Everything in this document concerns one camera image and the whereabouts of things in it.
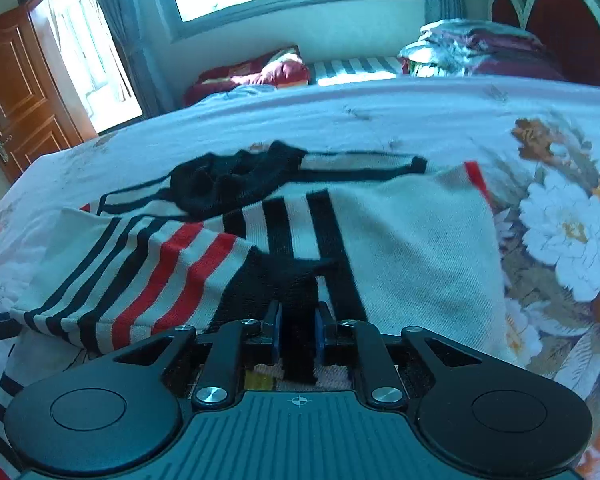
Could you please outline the striped knit children's sweater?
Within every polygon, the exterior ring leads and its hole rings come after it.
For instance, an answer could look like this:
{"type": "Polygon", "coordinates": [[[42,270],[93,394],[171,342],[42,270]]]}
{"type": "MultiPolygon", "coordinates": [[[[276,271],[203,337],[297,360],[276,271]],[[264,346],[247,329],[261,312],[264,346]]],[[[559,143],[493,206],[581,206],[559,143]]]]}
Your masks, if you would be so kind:
{"type": "Polygon", "coordinates": [[[210,334],[279,304],[294,382],[314,316],[407,325],[510,360],[488,192],[475,162],[312,153],[280,142],[207,154],[128,188],[20,188],[0,213],[0,479],[20,473],[3,417],[24,386],[179,325],[210,334]]]}

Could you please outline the brown wooden door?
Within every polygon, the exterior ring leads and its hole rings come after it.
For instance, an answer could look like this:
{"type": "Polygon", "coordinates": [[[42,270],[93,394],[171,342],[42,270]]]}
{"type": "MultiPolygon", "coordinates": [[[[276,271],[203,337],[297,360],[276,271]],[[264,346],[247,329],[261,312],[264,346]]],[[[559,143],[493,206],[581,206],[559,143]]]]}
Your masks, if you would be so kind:
{"type": "Polygon", "coordinates": [[[48,60],[25,6],[0,14],[0,167],[9,182],[41,156],[96,138],[61,58],[48,60]]]}

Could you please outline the striped mattress pad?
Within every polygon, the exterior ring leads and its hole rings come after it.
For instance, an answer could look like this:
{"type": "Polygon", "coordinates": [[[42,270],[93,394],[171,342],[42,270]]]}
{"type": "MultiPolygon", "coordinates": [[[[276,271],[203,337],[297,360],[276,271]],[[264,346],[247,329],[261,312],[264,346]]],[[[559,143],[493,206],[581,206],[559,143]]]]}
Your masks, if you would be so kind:
{"type": "Polygon", "coordinates": [[[308,65],[310,84],[320,87],[352,84],[369,80],[386,80],[403,74],[401,62],[394,56],[371,58],[348,58],[330,60],[308,65]]]}

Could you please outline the floral pink bed sheet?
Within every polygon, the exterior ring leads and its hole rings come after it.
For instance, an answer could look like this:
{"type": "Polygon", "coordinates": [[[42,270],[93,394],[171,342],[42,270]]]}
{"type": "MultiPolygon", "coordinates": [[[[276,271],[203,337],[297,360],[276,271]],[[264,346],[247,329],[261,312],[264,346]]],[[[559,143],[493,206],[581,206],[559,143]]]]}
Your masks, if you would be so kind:
{"type": "Polygon", "coordinates": [[[232,92],[37,160],[20,188],[128,188],[207,154],[280,142],[480,167],[504,283],[503,360],[407,325],[400,410],[364,405],[346,366],[245,372],[240,399],[197,410],[192,326],[21,388],[4,433],[13,479],[600,479],[600,89],[507,77],[399,78],[232,92]]]}

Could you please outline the red pillow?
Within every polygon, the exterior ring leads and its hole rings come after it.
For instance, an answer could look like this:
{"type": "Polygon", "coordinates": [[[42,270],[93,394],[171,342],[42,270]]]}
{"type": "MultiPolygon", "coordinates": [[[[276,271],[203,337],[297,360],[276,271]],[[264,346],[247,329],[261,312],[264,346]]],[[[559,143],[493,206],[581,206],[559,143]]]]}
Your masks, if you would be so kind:
{"type": "Polygon", "coordinates": [[[309,67],[300,58],[299,48],[291,46],[235,65],[207,70],[186,89],[183,104],[192,106],[212,94],[229,92],[240,86],[273,86],[280,89],[307,86],[310,80],[309,67]]]}

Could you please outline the stack of folded quilts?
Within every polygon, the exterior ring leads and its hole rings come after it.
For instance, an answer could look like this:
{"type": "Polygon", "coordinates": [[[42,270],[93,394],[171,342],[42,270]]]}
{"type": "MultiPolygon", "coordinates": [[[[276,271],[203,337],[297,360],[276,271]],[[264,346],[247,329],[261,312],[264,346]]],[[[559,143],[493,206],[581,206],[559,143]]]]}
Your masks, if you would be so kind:
{"type": "Polygon", "coordinates": [[[413,77],[511,76],[564,81],[556,56],[531,32],[490,21],[441,20],[422,26],[398,54],[413,77]]]}

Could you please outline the left teal curtain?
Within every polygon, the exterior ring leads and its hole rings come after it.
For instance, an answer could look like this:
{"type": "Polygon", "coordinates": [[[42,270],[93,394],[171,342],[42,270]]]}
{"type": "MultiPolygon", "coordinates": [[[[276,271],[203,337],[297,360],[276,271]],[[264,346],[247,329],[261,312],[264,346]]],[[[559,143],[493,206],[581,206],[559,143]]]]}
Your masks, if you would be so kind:
{"type": "Polygon", "coordinates": [[[175,101],[145,38],[140,0],[97,0],[140,109],[146,118],[175,110],[175,101]]]}

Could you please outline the red white flower headboard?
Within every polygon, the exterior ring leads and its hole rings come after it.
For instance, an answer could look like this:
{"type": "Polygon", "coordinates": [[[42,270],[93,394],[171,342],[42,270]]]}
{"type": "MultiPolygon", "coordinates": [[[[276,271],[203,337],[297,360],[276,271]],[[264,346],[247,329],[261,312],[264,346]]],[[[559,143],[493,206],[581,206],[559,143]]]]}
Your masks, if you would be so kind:
{"type": "Polygon", "coordinates": [[[600,87],[597,0],[489,0],[488,18],[537,36],[567,80],[600,87]]]}

